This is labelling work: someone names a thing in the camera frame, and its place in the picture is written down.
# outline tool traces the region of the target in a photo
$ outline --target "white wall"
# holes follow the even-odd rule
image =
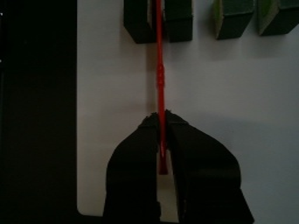
[[[299,28],[215,40],[211,0],[194,1],[194,40],[164,41],[166,107],[236,156],[256,224],[299,222]],[[120,141],[156,111],[155,44],[136,45],[123,1],[79,0],[79,211],[101,215],[105,168]],[[160,177],[163,220],[175,221],[172,177]]]

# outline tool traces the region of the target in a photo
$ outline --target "white board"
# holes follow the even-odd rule
[[[256,224],[299,222],[299,29],[215,40],[210,0],[194,1],[194,39],[164,41],[166,107],[236,156]],[[79,0],[77,206],[103,214],[117,144],[156,111],[155,44],[136,45],[123,1]],[[163,221],[176,221],[172,177],[159,177]]]

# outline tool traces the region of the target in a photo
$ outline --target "black object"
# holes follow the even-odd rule
[[[155,0],[124,0],[124,27],[138,44],[155,42]]]
[[[258,33],[287,34],[299,24],[298,0],[258,0]]]
[[[240,191],[239,162],[223,144],[166,111],[167,143],[180,223],[252,224]],[[159,223],[156,201],[156,114],[116,147],[107,166],[104,221]]]
[[[215,0],[214,21],[216,39],[239,38],[248,27],[255,10],[254,0]]]
[[[192,40],[192,0],[164,0],[163,12],[170,42]]]
[[[166,120],[180,223],[254,223],[236,158],[171,111]]]
[[[158,114],[116,147],[107,165],[104,222],[160,223],[156,200]]]

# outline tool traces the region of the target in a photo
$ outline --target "green block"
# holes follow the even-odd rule
[[[163,19],[170,42],[192,40],[192,0],[164,0]]]
[[[258,33],[287,34],[299,24],[298,0],[258,0]]]
[[[215,0],[214,21],[216,39],[239,38],[254,15],[254,0]]]
[[[138,44],[155,42],[155,0],[124,0],[124,27]]]

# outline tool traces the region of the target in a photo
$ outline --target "red wire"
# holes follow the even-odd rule
[[[156,88],[158,88],[158,115],[160,123],[160,164],[159,173],[167,174],[166,163],[166,123],[164,123],[164,56],[163,56],[163,9],[162,0],[156,0]]]

